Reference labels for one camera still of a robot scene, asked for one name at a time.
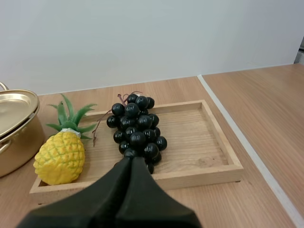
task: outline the yellow pineapple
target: yellow pineapple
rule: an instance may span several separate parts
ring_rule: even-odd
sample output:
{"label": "yellow pineapple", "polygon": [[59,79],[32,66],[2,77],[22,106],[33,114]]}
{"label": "yellow pineapple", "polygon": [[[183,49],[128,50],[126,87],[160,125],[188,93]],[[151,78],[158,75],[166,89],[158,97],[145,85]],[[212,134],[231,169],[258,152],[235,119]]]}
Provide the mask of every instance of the yellow pineapple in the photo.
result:
{"label": "yellow pineapple", "polygon": [[63,102],[50,104],[57,109],[59,125],[47,124],[59,131],[43,144],[35,156],[35,173],[47,184],[65,184],[77,179],[85,162],[85,149],[81,139],[90,139],[83,133],[94,129],[95,124],[78,127],[81,118],[93,110],[95,104],[88,104],[74,115],[71,102],[62,95],[68,111],[67,116]]}

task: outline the gold pot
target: gold pot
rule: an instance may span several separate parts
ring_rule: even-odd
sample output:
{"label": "gold pot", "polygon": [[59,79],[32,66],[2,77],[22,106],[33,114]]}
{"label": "gold pot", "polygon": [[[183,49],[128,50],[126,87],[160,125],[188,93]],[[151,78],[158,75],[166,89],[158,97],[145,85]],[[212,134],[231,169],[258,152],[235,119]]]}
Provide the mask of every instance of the gold pot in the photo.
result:
{"label": "gold pot", "polygon": [[30,160],[44,142],[37,117],[39,99],[27,90],[9,90],[0,86],[0,177]]}

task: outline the grape stem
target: grape stem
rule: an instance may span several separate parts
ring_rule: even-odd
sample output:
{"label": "grape stem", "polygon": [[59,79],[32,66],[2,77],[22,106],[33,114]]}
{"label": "grape stem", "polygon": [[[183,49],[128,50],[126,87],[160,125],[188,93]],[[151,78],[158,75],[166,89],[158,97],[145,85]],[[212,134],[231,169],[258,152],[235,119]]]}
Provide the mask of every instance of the grape stem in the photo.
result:
{"label": "grape stem", "polygon": [[126,107],[126,106],[127,106],[127,105],[125,104],[125,101],[126,101],[126,100],[123,100],[123,99],[122,99],[122,95],[121,95],[121,94],[118,94],[117,96],[119,97],[119,99],[120,99],[120,101],[122,102],[123,106]]}
{"label": "grape stem", "polygon": [[[128,95],[128,94],[123,95],[123,100],[124,100],[124,96],[126,96],[126,95]],[[129,95],[128,95],[128,96],[129,96]]]}
{"label": "grape stem", "polygon": [[[134,94],[134,93],[140,93],[140,94],[142,94],[142,92],[140,92],[140,91],[133,91],[131,94]],[[123,103],[123,106],[126,107],[125,102],[127,101],[128,98],[122,99],[122,95],[121,95],[121,94],[118,94],[117,96],[119,97],[119,99],[120,99],[121,102]],[[107,111],[102,117],[100,117],[100,118],[97,120],[98,124],[97,124],[96,128],[92,131],[92,133],[93,133],[93,147],[95,147],[95,143],[96,143],[96,139],[97,139],[97,137],[96,137],[97,128],[98,128],[100,122],[102,121],[102,119],[103,119],[108,113],[110,113],[110,112],[111,112],[111,109],[110,109],[109,111]]]}
{"label": "grape stem", "polygon": [[92,131],[92,133],[93,133],[93,147],[95,147],[95,143],[96,143],[96,139],[97,139],[97,137],[96,137],[96,130],[97,130],[97,128],[98,128],[98,126],[99,126],[101,120],[105,117],[105,115],[107,115],[107,114],[110,113],[110,112],[111,112],[111,109],[110,109],[109,111],[107,111],[102,117],[100,117],[100,118],[97,120],[97,121],[98,121],[98,124],[97,124],[96,128]]}

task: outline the wooden tray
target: wooden tray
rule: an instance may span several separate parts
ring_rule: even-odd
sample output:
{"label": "wooden tray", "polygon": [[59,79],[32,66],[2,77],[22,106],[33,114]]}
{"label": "wooden tray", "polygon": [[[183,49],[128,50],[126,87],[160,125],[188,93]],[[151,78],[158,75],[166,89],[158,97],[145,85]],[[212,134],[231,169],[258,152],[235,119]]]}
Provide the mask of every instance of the wooden tray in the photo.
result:
{"label": "wooden tray", "polygon": [[[104,113],[89,113],[81,125],[95,122]],[[159,105],[149,113],[159,116],[158,127],[168,141],[162,161],[152,175],[164,190],[240,181],[243,167],[205,100]],[[97,130],[95,147],[92,141],[85,145],[85,164],[77,180],[48,186],[36,179],[30,194],[39,204],[57,201],[88,187],[122,159],[113,140],[115,129],[107,127],[106,118]]]}

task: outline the pineapple crown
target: pineapple crown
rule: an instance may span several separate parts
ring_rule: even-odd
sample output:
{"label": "pineapple crown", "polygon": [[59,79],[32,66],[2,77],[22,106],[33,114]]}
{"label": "pineapple crown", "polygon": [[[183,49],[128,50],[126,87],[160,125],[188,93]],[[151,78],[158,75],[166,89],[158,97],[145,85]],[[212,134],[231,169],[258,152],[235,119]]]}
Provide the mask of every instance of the pineapple crown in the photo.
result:
{"label": "pineapple crown", "polygon": [[77,131],[81,134],[81,139],[91,139],[91,138],[83,135],[83,133],[93,130],[95,128],[96,124],[90,125],[88,127],[78,127],[78,124],[79,124],[81,118],[88,111],[94,110],[91,107],[96,104],[88,104],[88,105],[82,107],[81,109],[79,109],[79,111],[74,114],[73,106],[72,106],[72,103],[70,102],[70,100],[63,94],[61,94],[61,95],[63,96],[63,98],[66,102],[69,116],[67,116],[67,113],[66,113],[66,110],[65,110],[65,107],[64,107],[62,101],[58,105],[49,104],[49,106],[52,106],[55,109],[57,109],[59,125],[49,123],[49,124],[47,124],[47,126],[52,127],[59,132],[64,128],[71,128],[74,131]]}

